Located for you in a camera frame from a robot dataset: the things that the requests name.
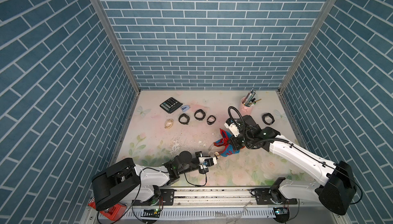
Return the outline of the red blue towel cloth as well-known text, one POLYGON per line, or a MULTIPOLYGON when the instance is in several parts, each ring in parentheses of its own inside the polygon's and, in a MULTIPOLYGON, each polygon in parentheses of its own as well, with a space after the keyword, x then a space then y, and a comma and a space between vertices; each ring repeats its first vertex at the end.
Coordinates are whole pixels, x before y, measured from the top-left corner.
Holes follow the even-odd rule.
POLYGON ((220 156, 227 157, 240 153, 240 150, 234 149, 233 146, 229 144, 230 139, 233 137, 230 132, 220 129, 220 134, 222 138, 213 143, 215 147, 224 147, 224 150, 220 152, 220 156))

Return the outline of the gold watch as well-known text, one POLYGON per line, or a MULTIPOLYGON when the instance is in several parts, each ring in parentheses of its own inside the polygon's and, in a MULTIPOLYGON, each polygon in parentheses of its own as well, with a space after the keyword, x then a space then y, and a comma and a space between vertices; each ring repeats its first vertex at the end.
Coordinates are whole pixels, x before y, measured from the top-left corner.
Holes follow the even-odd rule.
POLYGON ((165 129, 171 129, 173 124, 174 124, 174 120, 173 119, 168 119, 168 120, 165 121, 164 128, 165 129))
POLYGON ((220 153, 215 150, 210 150, 208 154, 210 157, 216 157, 216 158, 219 158, 221 156, 220 153))

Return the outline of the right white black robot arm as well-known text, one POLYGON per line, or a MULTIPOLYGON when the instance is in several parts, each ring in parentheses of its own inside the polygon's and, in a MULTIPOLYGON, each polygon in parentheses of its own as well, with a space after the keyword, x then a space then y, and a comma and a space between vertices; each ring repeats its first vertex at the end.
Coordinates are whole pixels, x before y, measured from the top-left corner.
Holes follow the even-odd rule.
POLYGON ((264 149, 291 162, 313 178, 313 182, 278 178, 270 187, 271 200, 282 204, 290 199, 304 199, 321 203, 331 212, 345 215, 359 190, 352 168, 344 161, 335 163, 304 149, 271 127, 260 128, 254 119, 245 115, 227 119, 225 127, 233 136, 229 144, 235 149, 264 149))

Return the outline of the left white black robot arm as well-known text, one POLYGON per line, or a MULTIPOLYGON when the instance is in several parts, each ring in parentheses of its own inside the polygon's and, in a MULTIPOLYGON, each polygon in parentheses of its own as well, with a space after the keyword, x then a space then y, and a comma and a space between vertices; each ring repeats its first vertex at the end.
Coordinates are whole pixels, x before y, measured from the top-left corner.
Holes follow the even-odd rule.
POLYGON ((198 171, 206 175, 209 167, 218 163, 219 154, 203 156, 183 151, 160 167, 147 167, 134 163, 127 157, 92 177, 96 210, 104 211, 124 199, 148 203, 157 200, 160 187, 171 186, 180 176, 198 171))

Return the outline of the pink pen holder cup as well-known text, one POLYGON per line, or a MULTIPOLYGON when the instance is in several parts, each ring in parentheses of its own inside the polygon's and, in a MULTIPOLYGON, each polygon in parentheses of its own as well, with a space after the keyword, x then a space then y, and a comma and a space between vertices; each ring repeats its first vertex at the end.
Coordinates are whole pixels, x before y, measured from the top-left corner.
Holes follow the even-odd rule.
POLYGON ((239 105, 239 112, 242 116, 244 115, 251 115, 252 114, 252 110, 254 107, 254 103, 250 103, 248 106, 244 104, 244 101, 246 100, 246 97, 243 97, 241 99, 241 103, 239 105))

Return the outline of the pens in cup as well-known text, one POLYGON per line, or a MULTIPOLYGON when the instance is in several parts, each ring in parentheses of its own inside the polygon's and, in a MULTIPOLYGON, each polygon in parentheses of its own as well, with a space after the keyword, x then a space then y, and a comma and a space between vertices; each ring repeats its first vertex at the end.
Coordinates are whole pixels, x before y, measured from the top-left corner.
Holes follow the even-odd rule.
POLYGON ((260 100, 261 99, 259 98, 257 91, 252 89, 244 98, 242 98, 241 103, 246 107, 253 107, 260 100))

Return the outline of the light blue stapler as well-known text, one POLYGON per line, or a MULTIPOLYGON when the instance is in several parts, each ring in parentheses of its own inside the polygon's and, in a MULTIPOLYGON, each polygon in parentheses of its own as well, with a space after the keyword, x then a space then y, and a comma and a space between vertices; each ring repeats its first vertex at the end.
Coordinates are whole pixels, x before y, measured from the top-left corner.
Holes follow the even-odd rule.
POLYGON ((190 106, 189 106, 189 105, 183 105, 183 106, 181 107, 182 112, 187 112, 189 109, 190 109, 190 106))

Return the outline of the black desktop calculator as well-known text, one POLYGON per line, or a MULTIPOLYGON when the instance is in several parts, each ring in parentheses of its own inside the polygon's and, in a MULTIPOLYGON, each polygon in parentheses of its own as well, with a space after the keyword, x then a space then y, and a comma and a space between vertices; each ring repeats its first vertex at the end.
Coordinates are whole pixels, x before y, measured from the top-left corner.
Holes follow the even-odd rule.
POLYGON ((180 108, 183 105, 183 103, 179 102, 175 98, 171 97, 164 101, 162 104, 160 104, 160 107, 166 111, 168 114, 173 113, 176 111, 178 108, 180 108))

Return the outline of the red box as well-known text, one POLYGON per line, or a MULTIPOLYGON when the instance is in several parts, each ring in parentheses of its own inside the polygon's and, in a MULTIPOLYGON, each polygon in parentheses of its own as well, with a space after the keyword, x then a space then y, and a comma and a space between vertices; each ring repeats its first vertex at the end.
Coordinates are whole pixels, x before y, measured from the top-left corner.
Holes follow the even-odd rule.
POLYGON ((101 215, 103 215, 106 219, 111 220, 111 221, 117 221, 120 220, 125 214, 127 210, 126 205, 124 204, 116 204, 109 209, 106 209, 104 211, 99 211, 101 215))

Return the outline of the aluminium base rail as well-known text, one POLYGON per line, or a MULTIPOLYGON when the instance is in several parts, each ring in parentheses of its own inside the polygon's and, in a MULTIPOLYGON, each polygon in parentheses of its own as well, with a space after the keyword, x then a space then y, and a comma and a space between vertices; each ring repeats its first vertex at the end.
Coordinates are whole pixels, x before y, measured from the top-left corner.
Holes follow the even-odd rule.
POLYGON ((106 219, 100 213, 100 224, 160 224, 180 221, 201 221, 228 224, 262 219, 273 224, 341 224, 346 219, 332 214, 322 204, 309 200, 292 199, 275 204, 267 187, 178 187, 162 188, 156 201, 142 203, 123 200, 127 210, 117 221, 106 219))

